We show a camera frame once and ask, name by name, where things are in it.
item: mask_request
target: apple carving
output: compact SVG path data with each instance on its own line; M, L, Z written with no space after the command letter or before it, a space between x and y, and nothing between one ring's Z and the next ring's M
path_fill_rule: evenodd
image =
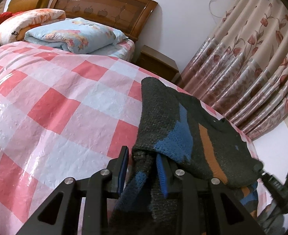
M92 13L93 13L93 9L92 9L91 7L85 8L84 13L86 13L86 14L92 14Z
M80 10L80 6L74 6L72 8L72 12L74 12L74 13L78 12L79 10Z
M100 10L100 11L97 13L97 15L98 15L98 16L101 16L101 17L106 17L107 14L108 14L108 12L107 12L107 11L104 11L104 10Z

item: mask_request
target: wooden headboard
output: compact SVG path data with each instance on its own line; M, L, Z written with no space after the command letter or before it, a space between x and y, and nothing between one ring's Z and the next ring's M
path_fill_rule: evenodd
M67 18L82 17L119 29L135 42L157 4L153 0L53 0L50 7L64 10Z
M50 0L11 0L7 11L12 13L47 8Z

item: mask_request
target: metal screw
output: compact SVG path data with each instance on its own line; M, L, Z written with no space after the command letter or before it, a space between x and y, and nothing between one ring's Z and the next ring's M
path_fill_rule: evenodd
M183 176L183 175L185 174L185 172L184 172L183 169L177 169L177 170L176 170L176 174L177 174L178 176Z
M211 183L213 183L213 184L219 184L219 183L220 183L220 180L217 179L217 178L213 178L213 179L211 179Z
M102 169L101 170L101 175L106 176L110 173L110 171L108 169Z
M74 181L74 179L72 177L66 178L65 179L65 183L66 184L71 184Z

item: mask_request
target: orange stripe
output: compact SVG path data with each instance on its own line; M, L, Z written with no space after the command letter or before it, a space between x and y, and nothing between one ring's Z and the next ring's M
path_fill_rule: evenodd
M224 184L227 184L228 179L227 176L224 174L223 170L220 168L219 163L216 160L215 153L213 151L213 146L211 144L207 129L198 124L199 127L199 134L201 136L202 144L204 147L204 155L205 159L213 173L215 178L220 179Z
M241 189L242 189L242 192L244 194L244 197L249 195L250 191L249 191L247 186L243 186Z
M254 210L250 213L250 215L256 220L257 219L257 210Z
M30 25L29 28L32 29L32 28L35 28L35 27L38 27L38 26L42 26L42 24Z

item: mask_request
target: floral curtain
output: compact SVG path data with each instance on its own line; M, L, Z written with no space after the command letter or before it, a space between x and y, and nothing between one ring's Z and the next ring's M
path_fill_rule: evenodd
M177 85L251 139L288 114L288 10L280 0L235 0Z

